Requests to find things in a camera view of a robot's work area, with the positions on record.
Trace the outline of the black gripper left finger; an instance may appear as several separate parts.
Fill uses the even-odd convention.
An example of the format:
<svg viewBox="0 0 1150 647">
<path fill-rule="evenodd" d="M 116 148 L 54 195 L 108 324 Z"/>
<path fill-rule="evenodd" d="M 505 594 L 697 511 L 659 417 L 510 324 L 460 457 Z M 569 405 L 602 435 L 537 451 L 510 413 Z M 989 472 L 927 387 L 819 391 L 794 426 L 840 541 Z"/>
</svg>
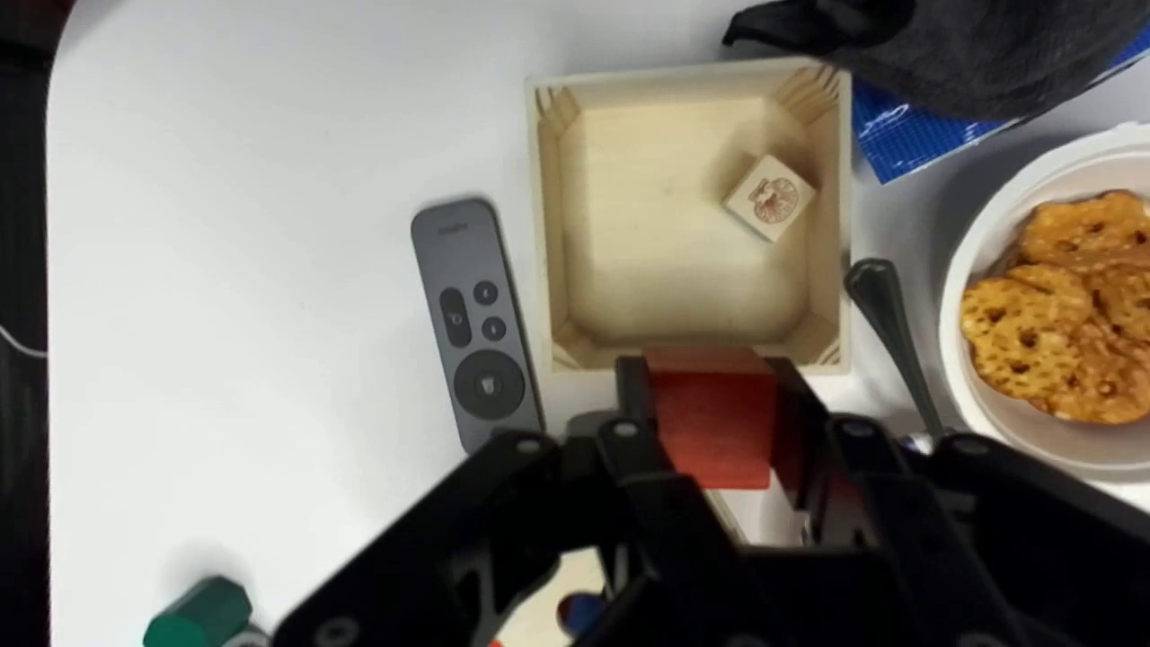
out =
<svg viewBox="0 0 1150 647">
<path fill-rule="evenodd" d="M 571 417 L 569 441 L 595 468 L 594 547 L 602 564 L 715 564 L 734 552 L 701 486 L 661 441 L 655 377 L 638 357 L 614 363 L 614 405 Z"/>
</svg>

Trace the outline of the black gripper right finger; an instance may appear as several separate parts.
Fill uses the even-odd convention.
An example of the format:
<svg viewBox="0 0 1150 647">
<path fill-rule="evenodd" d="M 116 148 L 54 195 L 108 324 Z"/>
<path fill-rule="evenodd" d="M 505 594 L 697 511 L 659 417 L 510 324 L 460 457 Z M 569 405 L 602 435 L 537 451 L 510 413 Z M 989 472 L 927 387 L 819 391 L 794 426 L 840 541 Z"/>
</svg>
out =
<svg viewBox="0 0 1150 647">
<path fill-rule="evenodd" d="M 771 474 L 799 514 L 787 558 L 938 560 L 946 511 L 889 426 L 835 413 L 789 360 L 768 360 L 768 371 L 781 382 Z"/>
</svg>

